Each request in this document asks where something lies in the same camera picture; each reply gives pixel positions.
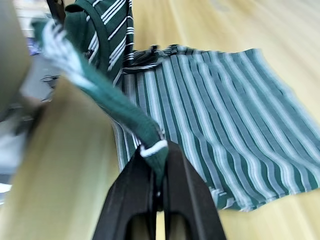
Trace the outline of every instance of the striped shirt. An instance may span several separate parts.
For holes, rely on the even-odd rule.
[[[64,28],[72,44],[112,81],[133,61],[131,0],[76,0],[66,7]]]
[[[250,211],[320,186],[320,132],[257,49],[134,53],[114,84],[178,143],[219,209]],[[115,126],[123,169],[140,144]]]

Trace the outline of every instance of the striped cloth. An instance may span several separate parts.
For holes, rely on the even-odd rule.
[[[117,87],[178,143],[219,209],[250,211],[320,185],[320,132],[257,49],[134,53]],[[115,126],[123,169],[139,141]]]
[[[133,62],[131,0],[76,0],[66,8],[64,28],[88,62],[112,81]]]

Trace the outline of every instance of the laundry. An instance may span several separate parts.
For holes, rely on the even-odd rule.
[[[44,48],[55,41],[47,39]],[[61,48],[44,54],[64,68]],[[117,55],[115,51],[110,51],[114,54],[109,59]],[[132,57],[120,74],[105,75],[158,123],[156,129],[163,129],[166,139],[180,145],[219,209],[250,211],[319,187],[320,132],[291,90],[268,68],[260,50],[226,53],[152,46],[130,53],[128,58]],[[104,66],[108,69],[111,63]],[[75,72],[88,78],[86,71],[92,71],[82,61],[77,67],[68,69],[70,81]],[[80,88],[86,92],[92,85],[83,80]],[[122,169],[143,142],[124,125],[115,122]]]

